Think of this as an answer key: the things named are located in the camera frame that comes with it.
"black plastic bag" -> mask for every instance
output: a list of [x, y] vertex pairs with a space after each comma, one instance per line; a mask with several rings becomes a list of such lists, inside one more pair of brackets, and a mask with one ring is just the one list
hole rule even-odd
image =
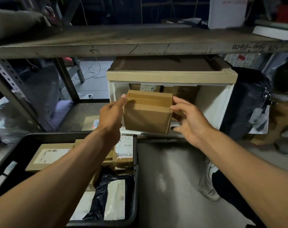
[[131, 216], [134, 192], [134, 175], [116, 175], [110, 169], [103, 168], [100, 184], [96, 188], [89, 213], [83, 220], [103, 220], [108, 197], [108, 184], [115, 180], [125, 180], [125, 219]]

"person's right hand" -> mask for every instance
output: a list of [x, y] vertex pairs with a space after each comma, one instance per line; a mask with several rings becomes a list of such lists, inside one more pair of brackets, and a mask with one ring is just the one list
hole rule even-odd
[[173, 111], [181, 111], [184, 116], [173, 113], [173, 118], [181, 122], [182, 125], [172, 127], [172, 130], [180, 132], [190, 144], [200, 148], [205, 136], [214, 128], [209, 124], [198, 107], [175, 96], [173, 100], [176, 105], [172, 105], [170, 108]]

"shoe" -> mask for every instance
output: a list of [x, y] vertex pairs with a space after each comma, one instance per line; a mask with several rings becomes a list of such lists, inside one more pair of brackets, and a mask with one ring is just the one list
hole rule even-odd
[[215, 191], [211, 182], [211, 176], [218, 168], [208, 159], [205, 160], [205, 172], [199, 181], [199, 191], [207, 199], [211, 201], [218, 201], [220, 196]]

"shelf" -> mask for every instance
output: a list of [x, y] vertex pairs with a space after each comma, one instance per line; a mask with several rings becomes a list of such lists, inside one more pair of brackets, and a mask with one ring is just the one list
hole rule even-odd
[[288, 41], [251, 32], [179, 24], [47, 27], [3, 42], [0, 58], [288, 52]]

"black pants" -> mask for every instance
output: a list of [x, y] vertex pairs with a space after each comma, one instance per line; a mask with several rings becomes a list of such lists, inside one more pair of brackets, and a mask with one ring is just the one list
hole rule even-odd
[[252, 220], [257, 227], [266, 228], [264, 223], [248, 205], [238, 190], [220, 170], [213, 173], [211, 181], [216, 192], [221, 198], [225, 199], [228, 203], [236, 207], [236, 209], [239, 210], [246, 218]]

